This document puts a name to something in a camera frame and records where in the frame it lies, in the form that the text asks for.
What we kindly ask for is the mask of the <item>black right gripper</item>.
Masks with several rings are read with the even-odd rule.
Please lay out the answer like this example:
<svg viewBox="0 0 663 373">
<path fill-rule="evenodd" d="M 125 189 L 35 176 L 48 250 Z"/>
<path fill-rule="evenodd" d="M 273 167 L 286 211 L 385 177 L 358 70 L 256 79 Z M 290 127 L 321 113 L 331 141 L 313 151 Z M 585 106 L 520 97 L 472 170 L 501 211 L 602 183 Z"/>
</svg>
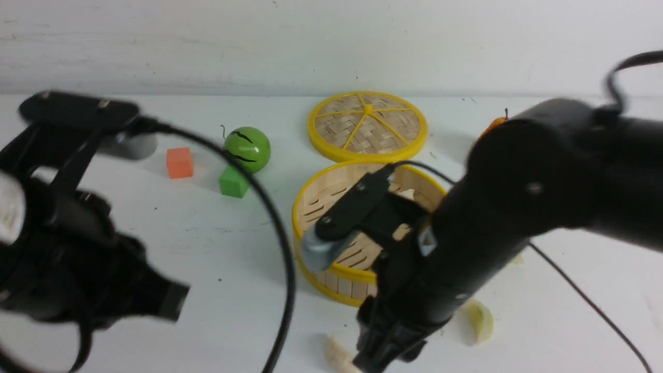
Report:
<svg viewBox="0 0 663 373">
<path fill-rule="evenodd" d="M 374 265 L 378 293 L 360 307 L 353 362 L 383 372 L 397 359 L 412 361 L 429 335 L 443 328 L 467 299 L 452 267 L 464 235 L 458 224 L 419 225 L 401 241 L 389 239 Z"/>
</svg>

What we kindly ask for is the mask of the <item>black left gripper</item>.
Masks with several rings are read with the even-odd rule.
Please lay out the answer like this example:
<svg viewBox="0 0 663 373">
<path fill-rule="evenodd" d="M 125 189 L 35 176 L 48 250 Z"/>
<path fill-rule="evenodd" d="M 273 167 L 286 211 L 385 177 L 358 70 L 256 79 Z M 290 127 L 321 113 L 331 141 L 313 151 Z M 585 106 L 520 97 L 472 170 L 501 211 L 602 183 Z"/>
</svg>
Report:
<svg viewBox="0 0 663 373">
<path fill-rule="evenodd" d="M 93 333 L 116 321 L 178 321 L 189 290 L 147 262 L 139 239 L 116 231 L 104 199 L 2 172 L 2 312 L 75 324 L 69 371 L 87 361 Z"/>
</svg>

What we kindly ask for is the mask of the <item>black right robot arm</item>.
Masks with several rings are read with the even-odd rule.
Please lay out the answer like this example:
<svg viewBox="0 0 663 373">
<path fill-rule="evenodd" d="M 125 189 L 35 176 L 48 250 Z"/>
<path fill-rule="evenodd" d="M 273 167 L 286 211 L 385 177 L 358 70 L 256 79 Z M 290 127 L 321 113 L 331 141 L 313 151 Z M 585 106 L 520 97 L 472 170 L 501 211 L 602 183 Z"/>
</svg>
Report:
<svg viewBox="0 0 663 373">
<path fill-rule="evenodd" d="M 530 239 L 584 229 L 661 252 L 661 121 L 550 99 L 482 135 L 438 208 L 378 261 L 354 364 L 410 362 Z"/>
</svg>

